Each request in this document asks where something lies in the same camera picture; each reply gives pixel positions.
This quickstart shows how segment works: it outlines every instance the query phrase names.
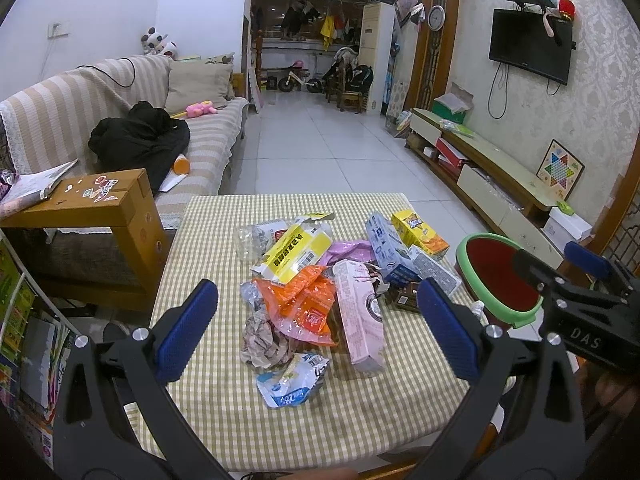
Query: wall outlet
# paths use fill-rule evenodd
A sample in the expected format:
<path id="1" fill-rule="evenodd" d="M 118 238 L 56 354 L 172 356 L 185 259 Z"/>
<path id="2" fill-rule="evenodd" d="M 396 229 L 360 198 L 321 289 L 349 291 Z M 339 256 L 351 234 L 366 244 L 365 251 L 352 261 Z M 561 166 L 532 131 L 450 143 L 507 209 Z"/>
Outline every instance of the wall outlet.
<path id="1" fill-rule="evenodd" d="M 49 23 L 47 28 L 47 38 L 52 40 L 53 38 L 59 38 L 60 36 L 67 36 L 69 34 L 69 22 L 52 22 Z"/>

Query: sofa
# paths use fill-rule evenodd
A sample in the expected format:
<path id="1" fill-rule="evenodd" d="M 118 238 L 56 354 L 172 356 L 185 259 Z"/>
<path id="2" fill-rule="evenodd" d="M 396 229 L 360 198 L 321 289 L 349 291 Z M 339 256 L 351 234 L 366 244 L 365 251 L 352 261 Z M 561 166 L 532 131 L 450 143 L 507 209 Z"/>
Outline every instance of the sofa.
<path id="1" fill-rule="evenodd" d="M 68 176 L 100 173 L 97 157 L 87 146 L 92 129 L 103 118 L 126 115 L 141 100 L 164 107 L 170 71 L 176 63 L 166 56 L 108 59 L 95 65 L 99 70 L 76 68 L 0 102 L 1 167 L 36 173 L 78 158 Z M 234 148 L 243 137 L 247 107 L 246 99 L 231 98 L 215 115 L 187 119 L 191 139 L 185 155 L 191 172 L 169 192 L 155 197 L 169 241 L 191 197 L 225 194 Z M 136 286 L 136 278 L 108 228 L 61 228 L 53 236 L 41 229 L 4 232 L 48 294 L 60 296 L 63 291 L 63 297 L 98 303 L 103 297 L 98 290 L 105 286 L 114 290 Z M 47 283 L 55 283 L 55 290 L 47 291 Z M 61 288 L 61 283 L 68 283 L 68 288 Z M 130 304 L 130 296 L 125 298 L 109 300 L 107 306 L 149 307 Z"/>

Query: blue box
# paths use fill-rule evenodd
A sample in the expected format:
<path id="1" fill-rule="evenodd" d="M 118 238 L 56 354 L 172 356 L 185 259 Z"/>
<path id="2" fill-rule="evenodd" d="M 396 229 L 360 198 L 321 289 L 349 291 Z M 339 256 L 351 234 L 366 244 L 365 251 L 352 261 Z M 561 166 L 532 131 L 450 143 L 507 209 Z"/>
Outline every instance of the blue box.
<path id="1" fill-rule="evenodd" d="M 421 281 L 418 269 L 409 258 L 398 231 L 382 213 L 374 211 L 371 218 L 365 222 L 365 227 L 378 266 L 382 269 L 383 280 L 398 286 Z"/>

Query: yellow cloth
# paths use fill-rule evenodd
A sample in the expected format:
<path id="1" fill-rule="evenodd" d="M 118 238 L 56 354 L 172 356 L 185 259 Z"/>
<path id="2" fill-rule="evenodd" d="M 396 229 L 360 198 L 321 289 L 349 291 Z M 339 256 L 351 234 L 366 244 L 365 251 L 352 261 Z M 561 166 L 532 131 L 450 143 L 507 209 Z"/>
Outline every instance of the yellow cloth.
<path id="1" fill-rule="evenodd" d="M 322 28 L 320 29 L 320 34 L 322 34 L 322 44 L 325 50 L 327 50 L 329 45 L 334 42 L 334 28 L 334 17 L 327 16 L 322 24 Z"/>

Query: patterned wallpaper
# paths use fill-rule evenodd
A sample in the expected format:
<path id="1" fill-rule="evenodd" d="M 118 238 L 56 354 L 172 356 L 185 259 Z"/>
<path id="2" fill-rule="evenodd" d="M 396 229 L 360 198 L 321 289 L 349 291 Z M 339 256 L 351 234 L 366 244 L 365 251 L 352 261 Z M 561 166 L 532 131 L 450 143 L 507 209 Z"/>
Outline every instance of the patterned wallpaper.
<path id="1" fill-rule="evenodd" d="M 586 166 L 568 202 L 593 223 L 624 173 L 640 125 L 640 32 L 621 0 L 572 0 L 577 9 L 569 85 L 553 97 L 546 79 L 510 70 L 508 108 L 486 109 L 498 66 L 489 60 L 493 9 L 505 0 L 460 0 L 450 81 L 474 95 L 466 124 L 534 173 L 555 138 Z M 499 116 L 504 90 L 494 89 Z M 557 87 L 551 82 L 550 92 Z"/>

